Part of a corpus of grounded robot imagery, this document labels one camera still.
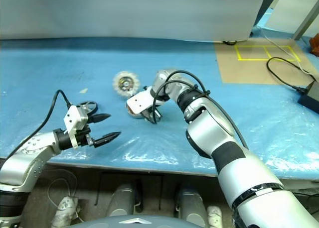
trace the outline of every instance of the white backdrop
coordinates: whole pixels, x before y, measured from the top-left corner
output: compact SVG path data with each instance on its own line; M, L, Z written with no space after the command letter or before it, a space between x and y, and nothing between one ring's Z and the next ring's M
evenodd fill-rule
M1 37L245 40L262 0L0 0Z
M317 0L279 0L266 26L271 29L294 33L316 2ZM313 37L317 33L319 33L319 16L304 35Z

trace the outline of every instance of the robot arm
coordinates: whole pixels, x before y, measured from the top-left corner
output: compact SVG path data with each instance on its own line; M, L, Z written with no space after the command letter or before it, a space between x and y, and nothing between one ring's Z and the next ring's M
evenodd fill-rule
M100 139L90 136L91 122L100 122L109 114L87 116L81 107L71 105L64 122L66 130L56 129L33 136L3 164L0 171L0 227L19 227L22 210L45 163L68 148L99 147L116 138L112 132Z
M164 70L153 85L127 101L128 108L154 123L150 111L173 99L189 124L186 138L199 155L212 158L220 187L238 228L318 227L317 221L261 160L235 139L233 126L208 94L192 83ZM181 80L162 86L168 78Z

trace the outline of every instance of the blue plastic sheet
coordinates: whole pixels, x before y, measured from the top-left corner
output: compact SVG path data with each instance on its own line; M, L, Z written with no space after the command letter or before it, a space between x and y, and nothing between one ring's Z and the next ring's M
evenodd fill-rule
M306 49L306 44L299 42ZM318 60L309 55L317 68ZM99 104L107 120L90 125L92 136L121 131L111 143L69 149L54 163L125 170L215 175L210 159L198 156L185 138L187 124L169 101L158 125L128 115L125 98L112 89L122 70L151 85L156 71L195 73L228 113L256 153L279 177L319 179L319 115L299 105L299 95L282 85L224 84L212 43L136 38L8 40L1 52L0 154L7 156L40 125L52 96L63 89L72 103ZM42 131L65 128L60 99Z

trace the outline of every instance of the gear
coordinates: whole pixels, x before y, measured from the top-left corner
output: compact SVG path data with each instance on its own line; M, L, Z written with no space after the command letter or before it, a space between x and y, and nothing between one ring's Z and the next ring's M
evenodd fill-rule
M131 97L136 94L140 81L135 73L119 72L113 79L113 88L121 96Z

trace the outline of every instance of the black power adapter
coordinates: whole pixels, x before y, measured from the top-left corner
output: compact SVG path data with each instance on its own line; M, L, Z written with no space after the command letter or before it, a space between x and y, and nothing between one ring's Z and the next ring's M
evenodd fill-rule
M319 83L317 81L307 86L298 103L319 114Z

